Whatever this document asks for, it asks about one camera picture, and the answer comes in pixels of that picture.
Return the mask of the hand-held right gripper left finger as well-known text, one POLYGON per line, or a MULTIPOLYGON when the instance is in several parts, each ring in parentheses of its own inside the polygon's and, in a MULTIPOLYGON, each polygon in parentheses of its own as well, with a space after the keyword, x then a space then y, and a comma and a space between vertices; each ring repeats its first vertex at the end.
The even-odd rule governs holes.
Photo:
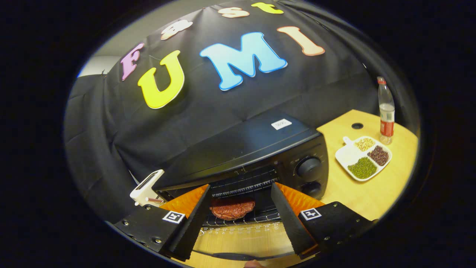
POLYGON ((211 202, 209 184, 192 190, 171 202, 180 201, 191 209, 145 205, 114 224, 117 231, 144 248, 168 258, 186 261, 192 254, 211 202))

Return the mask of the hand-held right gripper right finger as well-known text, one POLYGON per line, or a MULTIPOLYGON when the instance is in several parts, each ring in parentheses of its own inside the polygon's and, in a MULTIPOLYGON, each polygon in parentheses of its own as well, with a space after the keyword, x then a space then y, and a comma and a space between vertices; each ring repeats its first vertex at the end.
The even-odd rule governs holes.
POLYGON ((271 198, 301 259, 334 251, 374 226, 341 202, 324 204, 278 182, 271 187, 271 198))

